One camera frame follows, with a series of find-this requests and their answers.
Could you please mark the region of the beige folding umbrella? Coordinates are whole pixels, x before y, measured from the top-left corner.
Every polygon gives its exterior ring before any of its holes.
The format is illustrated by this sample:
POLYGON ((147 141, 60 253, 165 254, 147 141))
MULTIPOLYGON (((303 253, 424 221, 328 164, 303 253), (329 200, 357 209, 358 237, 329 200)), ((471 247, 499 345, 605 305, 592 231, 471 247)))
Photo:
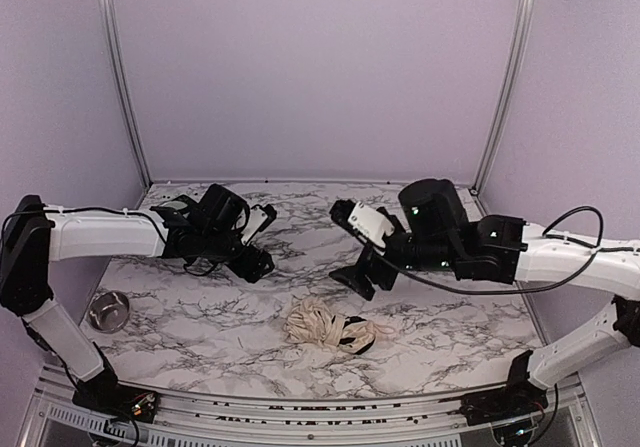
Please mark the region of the beige folding umbrella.
POLYGON ((354 315, 344 316, 317 297, 295 303, 286 317, 283 330, 293 344, 313 344, 324 349, 362 355, 379 338, 388 338, 396 330, 354 315))

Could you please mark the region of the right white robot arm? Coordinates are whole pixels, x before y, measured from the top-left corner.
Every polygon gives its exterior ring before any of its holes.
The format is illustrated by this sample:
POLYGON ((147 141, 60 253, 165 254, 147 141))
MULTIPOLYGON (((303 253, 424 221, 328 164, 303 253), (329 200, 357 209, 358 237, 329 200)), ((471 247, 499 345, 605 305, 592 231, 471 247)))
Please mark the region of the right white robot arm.
POLYGON ((544 393, 558 381, 618 350, 639 343, 639 243, 611 241, 599 229, 585 237, 519 217, 468 218, 453 183, 423 179, 404 187, 398 200, 407 225, 384 208, 339 199, 332 221, 362 243, 357 262, 331 277, 370 300, 389 291, 398 276, 430 287, 428 271, 450 271, 458 281, 501 284, 493 295, 512 295, 527 284, 537 294, 565 285, 598 290, 612 299, 591 321, 510 365, 505 388, 544 393))

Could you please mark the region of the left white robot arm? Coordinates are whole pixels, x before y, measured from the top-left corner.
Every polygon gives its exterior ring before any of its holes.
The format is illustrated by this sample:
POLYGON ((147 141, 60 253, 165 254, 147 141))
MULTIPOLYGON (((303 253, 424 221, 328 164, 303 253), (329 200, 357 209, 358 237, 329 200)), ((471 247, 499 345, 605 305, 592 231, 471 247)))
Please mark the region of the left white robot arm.
POLYGON ((274 268, 254 238, 277 218, 271 205, 249 205, 212 184, 148 209, 67 208, 37 195, 21 199, 1 227, 1 305, 53 352, 82 384, 115 384, 109 361, 56 301, 49 265, 69 259, 136 256, 227 267, 255 283, 274 268))

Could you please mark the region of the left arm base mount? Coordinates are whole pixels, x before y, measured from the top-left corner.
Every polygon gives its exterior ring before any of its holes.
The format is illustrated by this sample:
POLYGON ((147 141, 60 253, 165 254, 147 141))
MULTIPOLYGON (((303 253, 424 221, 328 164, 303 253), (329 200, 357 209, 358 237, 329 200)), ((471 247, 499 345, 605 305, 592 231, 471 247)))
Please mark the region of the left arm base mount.
POLYGON ((77 406, 143 423, 154 421, 158 401, 156 391, 122 384, 109 366, 86 382, 76 380, 72 398, 77 406))

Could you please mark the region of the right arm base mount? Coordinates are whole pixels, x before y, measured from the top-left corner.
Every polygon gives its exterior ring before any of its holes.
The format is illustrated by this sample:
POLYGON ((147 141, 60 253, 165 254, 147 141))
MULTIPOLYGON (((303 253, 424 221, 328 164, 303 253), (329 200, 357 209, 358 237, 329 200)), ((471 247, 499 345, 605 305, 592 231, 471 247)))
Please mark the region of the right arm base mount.
POLYGON ((533 351, 528 350, 513 359, 504 386, 460 398, 459 412, 469 426, 506 420, 548 407, 547 389, 530 381, 528 363, 532 355, 533 351))

